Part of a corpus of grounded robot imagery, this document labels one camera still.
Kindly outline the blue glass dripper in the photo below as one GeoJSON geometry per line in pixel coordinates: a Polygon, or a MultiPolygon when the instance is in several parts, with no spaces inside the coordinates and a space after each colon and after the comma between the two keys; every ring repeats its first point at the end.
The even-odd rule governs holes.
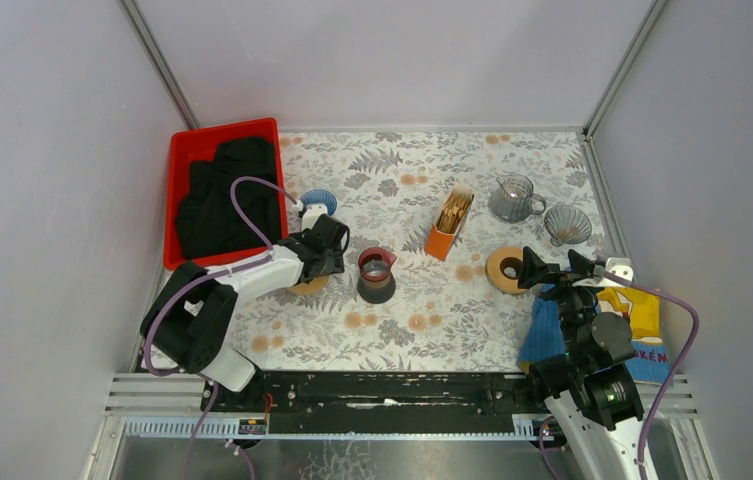
{"type": "Polygon", "coordinates": [[[326,207],[327,214],[332,216],[337,209],[337,199],[335,195],[325,189],[312,189],[306,191],[299,197],[299,203],[301,204],[300,212],[302,214],[305,211],[315,205],[323,205],[326,207]]]}

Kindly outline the red-rimmed glass carafe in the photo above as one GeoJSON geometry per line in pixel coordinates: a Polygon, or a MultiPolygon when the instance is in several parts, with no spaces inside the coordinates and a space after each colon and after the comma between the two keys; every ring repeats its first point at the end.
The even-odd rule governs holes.
{"type": "Polygon", "coordinates": [[[392,267],[397,256],[383,248],[365,249],[359,256],[357,292],[367,303],[382,304],[390,300],[396,291],[392,267]]]}

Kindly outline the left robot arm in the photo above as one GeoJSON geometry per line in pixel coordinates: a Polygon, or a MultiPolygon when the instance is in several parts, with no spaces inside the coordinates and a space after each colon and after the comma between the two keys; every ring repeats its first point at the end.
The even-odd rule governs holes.
{"type": "Polygon", "coordinates": [[[224,345],[236,308],[276,290],[340,274],[349,228],[321,214],[313,226],[294,233],[268,251],[209,271],[185,262],[173,271],[145,315],[144,363],[163,377],[185,371],[224,388],[224,398],[240,411],[261,401],[257,365],[224,345]]]}

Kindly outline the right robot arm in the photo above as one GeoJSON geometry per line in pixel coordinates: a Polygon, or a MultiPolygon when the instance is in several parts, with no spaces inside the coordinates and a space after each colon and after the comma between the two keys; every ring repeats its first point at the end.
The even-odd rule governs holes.
{"type": "Polygon", "coordinates": [[[597,298],[605,288],[631,284],[631,262],[569,250],[570,265],[561,267],[530,247],[522,256],[518,285],[542,286],[538,297],[554,303],[563,343],[562,353],[531,363],[527,402],[552,414],[586,477],[648,478],[655,468],[640,438],[645,410],[625,364],[636,355],[630,323],[601,311],[597,298]]]}

